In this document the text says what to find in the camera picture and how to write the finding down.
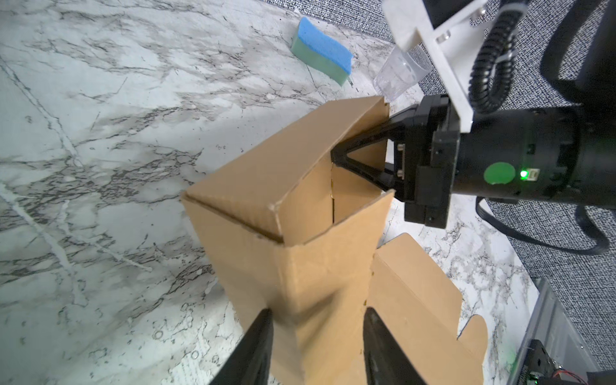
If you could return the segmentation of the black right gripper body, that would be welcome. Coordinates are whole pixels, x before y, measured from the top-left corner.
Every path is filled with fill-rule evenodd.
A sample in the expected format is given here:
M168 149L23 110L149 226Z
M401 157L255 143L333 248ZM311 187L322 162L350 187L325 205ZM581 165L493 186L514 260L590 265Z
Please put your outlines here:
M395 166L404 173L396 199L404 220L436 229L447 226L460 145L460 119L446 95L425 96L393 116Z

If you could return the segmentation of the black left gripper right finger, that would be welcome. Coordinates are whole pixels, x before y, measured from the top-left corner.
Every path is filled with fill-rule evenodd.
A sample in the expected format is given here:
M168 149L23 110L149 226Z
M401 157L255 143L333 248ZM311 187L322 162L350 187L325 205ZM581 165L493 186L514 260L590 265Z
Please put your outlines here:
M364 315L363 338L369 385L427 384L373 307Z

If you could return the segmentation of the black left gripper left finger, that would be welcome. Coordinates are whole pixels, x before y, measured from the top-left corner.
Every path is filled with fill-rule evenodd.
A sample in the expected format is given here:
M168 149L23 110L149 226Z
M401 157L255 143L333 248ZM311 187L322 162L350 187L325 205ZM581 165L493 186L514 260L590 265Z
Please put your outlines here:
M263 309L210 384L268 384L273 341L273 314Z

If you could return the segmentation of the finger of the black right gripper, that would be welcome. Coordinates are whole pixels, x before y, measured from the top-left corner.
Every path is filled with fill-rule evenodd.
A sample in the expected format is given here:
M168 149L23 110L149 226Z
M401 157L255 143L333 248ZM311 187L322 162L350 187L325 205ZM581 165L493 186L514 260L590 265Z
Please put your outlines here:
M350 139L342 141L332 149L332 157L345 157L351 152L379 143L383 140L392 141L394 144L407 144L407 137L411 131L412 120L415 117L418 107L418 104L414 104L396 113L384 123L377 124L374 128L370 128Z
M388 160L388 144L369 144L350 149L337 145L330 153L333 163L360 176L383 191L404 192L404 167L401 157Z

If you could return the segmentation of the brown cardboard box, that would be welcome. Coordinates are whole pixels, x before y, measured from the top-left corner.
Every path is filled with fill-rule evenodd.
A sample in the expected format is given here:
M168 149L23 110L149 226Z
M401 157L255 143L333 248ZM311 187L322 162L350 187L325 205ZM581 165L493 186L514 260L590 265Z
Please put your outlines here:
M380 243L394 194L330 151L385 122L377 96L330 101L188 188L181 200L244 329L274 318L284 384L364 384L373 307L430 384L481 384L484 319L408 234Z

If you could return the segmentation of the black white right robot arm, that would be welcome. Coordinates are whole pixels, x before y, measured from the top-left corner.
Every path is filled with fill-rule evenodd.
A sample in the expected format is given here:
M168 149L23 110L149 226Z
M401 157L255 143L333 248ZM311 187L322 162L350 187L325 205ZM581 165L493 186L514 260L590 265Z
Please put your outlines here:
M493 21L474 27L479 1L386 1L396 44L422 43L446 93L337 144L334 164L393 191L405 221L433 228L447 226L454 194L613 209L614 2L603 3L577 76L560 76L574 38L601 5L573 3L543 53L540 73L566 106L505 110L528 2L504 1Z

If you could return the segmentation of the clear round plastic lid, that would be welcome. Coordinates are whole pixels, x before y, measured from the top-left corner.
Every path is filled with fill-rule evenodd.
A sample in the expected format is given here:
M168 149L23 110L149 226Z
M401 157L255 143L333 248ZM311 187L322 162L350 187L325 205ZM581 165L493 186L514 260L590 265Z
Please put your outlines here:
M432 62L420 45L409 51L395 47L374 78L373 85L387 102L393 102L407 89L417 85L432 69Z

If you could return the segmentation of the blue green sponge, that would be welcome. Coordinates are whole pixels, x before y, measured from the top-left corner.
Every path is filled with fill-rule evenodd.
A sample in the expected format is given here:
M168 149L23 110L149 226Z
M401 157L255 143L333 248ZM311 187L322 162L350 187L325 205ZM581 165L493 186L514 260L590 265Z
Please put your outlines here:
M322 72L339 86L351 76L353 54L303 17L292 39L291 52L308 67Z

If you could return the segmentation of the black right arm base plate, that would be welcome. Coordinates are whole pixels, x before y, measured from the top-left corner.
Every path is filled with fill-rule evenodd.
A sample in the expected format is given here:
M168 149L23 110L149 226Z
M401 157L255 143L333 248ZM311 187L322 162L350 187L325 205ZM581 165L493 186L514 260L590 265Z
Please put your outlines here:
M541 341L532 339L526 351L517 385L587 385L580 375L564 368L557 367L550 358Z

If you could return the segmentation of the aluminium front rail frame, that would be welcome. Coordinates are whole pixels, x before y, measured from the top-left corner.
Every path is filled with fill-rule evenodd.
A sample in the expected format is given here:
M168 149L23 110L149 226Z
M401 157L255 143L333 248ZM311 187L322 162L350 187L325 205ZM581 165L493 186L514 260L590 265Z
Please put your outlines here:
M532 339L538 339L557 367L580 375L589 384L587 374L600 372L601 368L590 354L548 281L539 278L534 283L539 289L539 298L507 383L516 384L529 343Z

